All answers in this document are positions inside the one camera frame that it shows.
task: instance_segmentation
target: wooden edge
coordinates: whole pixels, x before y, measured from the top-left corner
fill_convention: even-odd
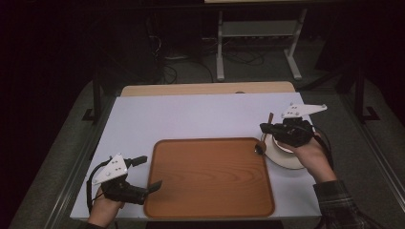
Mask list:
[[[234,94],[234,93],[295,93],[290,82],[246,82],[211,84],[171,84],[126,86],[121,96]]]

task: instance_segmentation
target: plaid sleeve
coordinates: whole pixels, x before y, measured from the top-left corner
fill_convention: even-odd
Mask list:
[[[363,218],[342,181],[319,183],[313,187],[327,228],[374,228]]]
[[[86,223],[86,227],[84,229],[104,229],[104,227],[100,227],[92,223]]]

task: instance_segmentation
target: brown tray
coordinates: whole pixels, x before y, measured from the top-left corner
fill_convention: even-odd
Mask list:
[[[266,161],[254,152],[258,139],[162,140],[154,148],[148,196],[152,219],[262,218],[274,212]]]

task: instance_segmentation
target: human hand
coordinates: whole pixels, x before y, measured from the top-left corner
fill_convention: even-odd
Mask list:
[[[87,222],[106,228],[116,218],[118,210],[123,208],[125,203],[106,198],[102,194],[101,188],[98,188],[96,197],[98,198],[94,201],[93,209]]]
[[[312,138],[309,143],[292,147],[283,142],[278,142],[283,148],[291,150],[300,160],[301,164],[307,168],[317,183],[337,180],[336,174],[330,167],[322,146]]]

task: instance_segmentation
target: spoon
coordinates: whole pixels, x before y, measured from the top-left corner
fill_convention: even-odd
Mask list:
[[[270,115],[268,116],[268,124],[271,124],[271,121],[273,120],[274,114],[270,113]],[[256,145],[254,146],[254,152],[256,152],[256,154],[258,155],[262,155],[266,152],[267,150],[267,146],[266,146],[266,137],[267,134],[265,134],[265,137],[263,137],[263,140],[259,141],[258,143],[256,143]]]

